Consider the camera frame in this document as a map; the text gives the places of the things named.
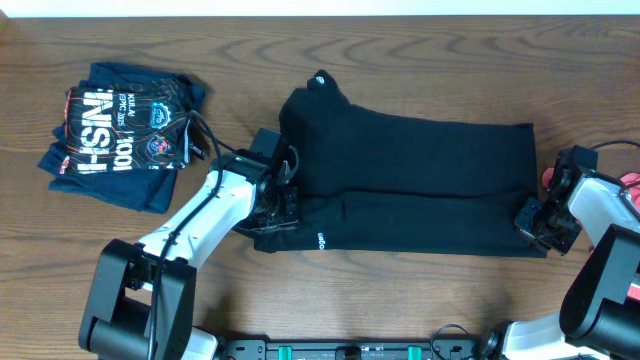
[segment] red object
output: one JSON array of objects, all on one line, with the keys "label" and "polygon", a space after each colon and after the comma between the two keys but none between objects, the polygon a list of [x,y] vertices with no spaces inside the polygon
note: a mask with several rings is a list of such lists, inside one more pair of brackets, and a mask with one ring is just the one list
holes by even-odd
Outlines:
[{"label": "red object", "polygon": [[[640,181],[640,174],[638,173],[629,173],[620,178],[620,180],[625,184],[629,185],[636,181]],[[640,210],[640,185],[634,186],[629,189],[629,193],[631,193],[631,201],[633,201],[633,205],[635,205],[636,209]]]},{"label": "red object", "polygon": [[627,297],[640,301],[640,286],[631,285],[631,287],[629,288],[629,293],[627,294]]},{"label": "red object", "polygon": [[544,173],[542,174],[542,186],[548,188],[549,182],[551,181],[552,177],[553,177],[553,168],[548,168],[547,170],[545,170]]}]

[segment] white wall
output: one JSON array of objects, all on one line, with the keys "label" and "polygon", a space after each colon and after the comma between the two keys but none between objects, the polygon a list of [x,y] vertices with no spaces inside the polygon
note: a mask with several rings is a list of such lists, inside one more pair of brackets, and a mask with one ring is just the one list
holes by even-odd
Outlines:
[{"label": "white wall", "polygon": [[0,0],[9,17],[640,14],[640,0]]}]

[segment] white logo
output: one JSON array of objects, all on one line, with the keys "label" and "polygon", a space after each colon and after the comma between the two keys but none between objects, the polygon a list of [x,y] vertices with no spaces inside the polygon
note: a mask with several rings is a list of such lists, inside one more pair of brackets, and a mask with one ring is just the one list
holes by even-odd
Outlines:
[{"label": "white logo", "polygon": [[324,250],[325,244],[326,242],[324,241],[324,234],[318,233],[318,247],[320,248],[320,250]]},{"label": "white logo", "polygon": [[78,151],[81,154],[91,155],[89,164],[78,164],[80,174],[92,174],[107,171],[107,164],[98,163],[98,155],[109,154],[111,142],[111,114],[109,109],[113,107],[113,94],[111,92],[85,92],[82,104],[85,105],[82,113],[82,129],[80,141],[82,147]]}]

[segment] wooden table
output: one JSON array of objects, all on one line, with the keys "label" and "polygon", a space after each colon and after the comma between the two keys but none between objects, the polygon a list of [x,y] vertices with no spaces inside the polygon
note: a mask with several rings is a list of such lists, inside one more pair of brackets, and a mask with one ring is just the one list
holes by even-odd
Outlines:
[{"label": "wooden table", "polygon": [[[277,128],[294,87],[319,68],[377,111],[471,123],[535,123],[539,170],[573,144],[640,138],[640,20],[632,17],[155,18],[0,20],[0,358],[95,358],[77,333],[96,260],[135,242],[202,185],[181,171],[167,215],[49,192],[36,164],[63,121],[64,91],[89,64],[119,61],[199,78],[221,139]],[[638,149],[601,151],[614,176]],[[253,250],[237,234],[198,277],[194,324],[272,339],[422,338],[458,323],[559,310],[589,255],[565,257]]]}]

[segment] green connector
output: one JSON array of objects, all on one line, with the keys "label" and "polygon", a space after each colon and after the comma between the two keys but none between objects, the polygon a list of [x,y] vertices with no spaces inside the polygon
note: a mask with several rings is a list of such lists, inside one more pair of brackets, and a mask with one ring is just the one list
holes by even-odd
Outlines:
[{"label": "green connector", "polygon": [[409,346],[409,360],[422,360],[422,348]]},{"label": "green connector", "polygon": [[293,350],[291,350],[291,346],[281,346],[278,348],[278,360],[291,359],[293,359]]}]

